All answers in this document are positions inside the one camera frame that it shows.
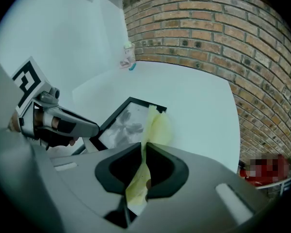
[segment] crumpled yellow paper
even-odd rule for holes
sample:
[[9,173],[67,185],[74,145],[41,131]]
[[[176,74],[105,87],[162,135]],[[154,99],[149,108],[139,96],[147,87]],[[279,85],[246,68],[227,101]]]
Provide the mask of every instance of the crumpled yellow paper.
[[149,106],[147,121],[141,140],[142,162],[126,189],[128,206],[146,203],[146,182],[151,179],[150,170],[146,165],[146,143],[152,142],[166,145],[170,142],[171,137],[171,124],[166,113],[159,113],[156,106]]

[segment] brick wall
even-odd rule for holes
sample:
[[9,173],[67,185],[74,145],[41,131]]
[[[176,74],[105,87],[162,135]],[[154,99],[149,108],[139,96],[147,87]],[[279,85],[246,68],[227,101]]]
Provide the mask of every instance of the brick wall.
[[123,0],[136,59],[192,67],[228,80],[243,161],[291,158],[291,32],[261,0]]

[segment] red object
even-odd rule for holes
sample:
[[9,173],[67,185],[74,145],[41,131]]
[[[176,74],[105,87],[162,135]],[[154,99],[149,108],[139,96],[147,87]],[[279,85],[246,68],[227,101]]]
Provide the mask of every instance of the red object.
[[251,160],[248,169],[241,169],[240,176],[254,186],[275,183],[287,178],[289,163],[281,154],[273,159]]

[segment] white table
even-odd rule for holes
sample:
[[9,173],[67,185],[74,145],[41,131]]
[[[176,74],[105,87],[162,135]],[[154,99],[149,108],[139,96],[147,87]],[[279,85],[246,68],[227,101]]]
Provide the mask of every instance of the white table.
[[[128,97],[167,107],[174,131],[171,147],[207,156],[237,172],[240,130],[226,80],[192,68],[139,61],[133,71],[108,71],[73,91],[76,113],[98,125]],[[91,148],[90,142],[85,146]]]

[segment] white wall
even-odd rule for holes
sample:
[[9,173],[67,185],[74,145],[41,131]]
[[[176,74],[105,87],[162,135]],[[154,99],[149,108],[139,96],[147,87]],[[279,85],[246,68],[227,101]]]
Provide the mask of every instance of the white wall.
[[121,0],[17,0],[0,24],[0,63],[12,75],[33,56],[74,109],[72,90],[118,68],[127,40]]

